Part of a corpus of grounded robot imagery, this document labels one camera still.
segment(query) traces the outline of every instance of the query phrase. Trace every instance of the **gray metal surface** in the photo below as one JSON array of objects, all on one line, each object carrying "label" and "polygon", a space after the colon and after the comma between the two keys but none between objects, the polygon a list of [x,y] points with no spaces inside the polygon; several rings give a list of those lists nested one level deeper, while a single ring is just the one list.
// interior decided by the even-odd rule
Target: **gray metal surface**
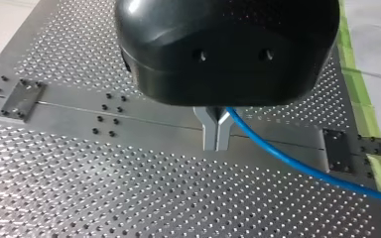
[{"label": "gray metal surface", "polygon": [[[249,139],[207,153],[196,130],[123,119],[111,138],[86,130],[94,116],[38,105],[26,126],[0,123],[0,237],[381,235],[380,202],[299,175]],[[275,145],[323,169],[321,151]]]},{"label": "gray metal surface", "polygon": [[[300,175],[236,127],[227,152],[204,152],[191,108],[132,84],[113,3],[42,0],[0,56],[0,108],[21,77],[48,85],[28,123],[0,121],[0,237],[381,237],[379,201]],[[305,100],[241,109],[324,171],[317,128],[356,131],[337,62]],[[374,187],[363,160],[356,177],[335,175]]]},{"label": "gray metal surface", "polygon": [[0,120],[24,123],[45,85],[39,81],[20,80],[0,111]]}]

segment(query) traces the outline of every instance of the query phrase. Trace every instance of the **green mat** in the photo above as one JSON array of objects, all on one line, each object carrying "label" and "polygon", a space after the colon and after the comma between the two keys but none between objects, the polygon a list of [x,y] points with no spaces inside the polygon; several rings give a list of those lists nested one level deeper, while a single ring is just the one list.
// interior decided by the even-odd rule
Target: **green mat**
[{"label": "green mat", "polygon": [[[344,1],[340,0],[341,21],[337,46],[339,50],[342,74],[348,88],[348,94],[354,111],[355,122],[359,133],[366,137],[381,137],[374,107],[371,103],[361,71],[356,69]],[[381,157],[368,155],[375,175],[378,189],[381,191]]]}]

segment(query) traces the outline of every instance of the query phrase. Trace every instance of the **blue cable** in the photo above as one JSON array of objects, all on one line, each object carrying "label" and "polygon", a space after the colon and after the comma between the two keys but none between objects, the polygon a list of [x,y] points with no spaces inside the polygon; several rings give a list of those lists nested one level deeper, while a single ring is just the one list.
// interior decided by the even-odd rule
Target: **blue cable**
[{"label": "blue cable", "polygon": [[332,177],[322,171],[319,171],[317,169],[314,169],[310,166],[307,166],[300,161],[291,158],[290,156],[284,154],[268,142],[266,142],[264,139],[262,139],[258,134],[256,134],[240,117],[237,115],[237,113],[234,111],[233,108],[227,107],[228,113],[230,113],[231,117],[233,118],[234,122],[242,129],[242,131],[249,136],[250,139],[252,139],[258,146],[263,148],[265,151],[273,155],[274,157],[280,159],[287,165],[293,167],[296,170],[299,170],[300,172],[303,172],[309,176],[315,177],[317,179],[322,179],[323,181],[337,185],[358,193],[363,193],[365,195],[368,195],[370,197],[374,197],[381,200],[381,192],[370,189],[358,184],[355,184],[353,182],[349,182],[347,180],[339,179]]}]

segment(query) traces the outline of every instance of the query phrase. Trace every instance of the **metal breadboard table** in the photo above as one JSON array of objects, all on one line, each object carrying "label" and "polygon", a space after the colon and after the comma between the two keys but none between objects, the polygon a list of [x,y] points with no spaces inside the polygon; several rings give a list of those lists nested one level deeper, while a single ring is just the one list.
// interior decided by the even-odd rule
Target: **metal breadboard table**
[{"label": "metal breadboard table", "polygon": [[[381,202],[299,174],[236,127],[228,151],[204,152],[191,108],[135,87],[113,6],[42,0],[0,56],[0,237],[381,237]],[[299,102],[239,110],[326,171],[319,129],[356,134],[338,62]],[[333,174],[375,187],[363,161]]]}]

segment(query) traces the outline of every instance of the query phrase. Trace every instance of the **black robot housing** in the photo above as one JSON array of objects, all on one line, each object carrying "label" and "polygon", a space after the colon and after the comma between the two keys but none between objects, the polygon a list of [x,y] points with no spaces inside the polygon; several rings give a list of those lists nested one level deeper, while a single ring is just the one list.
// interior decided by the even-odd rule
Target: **black robot housing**
[{"label": "black robot housing", "polygon": [[290,103],[315,86],[337,0],[118,0],[122,56],[139,89],[184,106]]}]

